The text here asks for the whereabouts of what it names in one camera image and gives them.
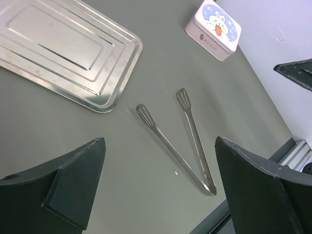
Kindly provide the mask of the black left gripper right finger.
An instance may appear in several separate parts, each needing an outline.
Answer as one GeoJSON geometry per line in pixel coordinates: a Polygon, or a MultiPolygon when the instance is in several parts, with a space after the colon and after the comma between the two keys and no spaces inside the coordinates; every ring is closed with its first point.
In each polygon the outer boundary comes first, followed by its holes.
{"type": "Polygon", "coordinates": [[[251,153],[223,137],[216,159],[237,234],[310,234],[312,176],[251,153]]]}

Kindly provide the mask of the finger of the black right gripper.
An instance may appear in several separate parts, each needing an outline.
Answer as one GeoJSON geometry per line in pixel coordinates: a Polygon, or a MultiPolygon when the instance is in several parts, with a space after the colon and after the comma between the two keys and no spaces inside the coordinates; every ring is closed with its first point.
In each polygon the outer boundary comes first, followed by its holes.
{"type": "Polygon", "coordinates": [[[278,64],[273,70],[306,90],[312,91],[312,59],[278,64]]]}

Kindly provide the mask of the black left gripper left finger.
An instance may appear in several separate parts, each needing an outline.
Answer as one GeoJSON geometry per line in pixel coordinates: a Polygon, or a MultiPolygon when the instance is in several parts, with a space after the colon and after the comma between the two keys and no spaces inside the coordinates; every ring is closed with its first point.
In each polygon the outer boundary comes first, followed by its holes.
{"type": "Polygon", "coordinates": [[[100,180],[102,137],[0,181],[2,234],[80,234],[87,229],[100,180]]]}

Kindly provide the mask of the silver tin lid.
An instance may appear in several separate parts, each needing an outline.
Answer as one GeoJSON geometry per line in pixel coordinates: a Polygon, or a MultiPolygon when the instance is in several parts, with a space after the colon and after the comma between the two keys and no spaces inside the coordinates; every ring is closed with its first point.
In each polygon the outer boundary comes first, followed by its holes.
{"type": "Polygon", "coordinates": [[[236,51],[241,26],[213,0],[205,0],[194,16],[195,24],[227,52],[236,51]]]}

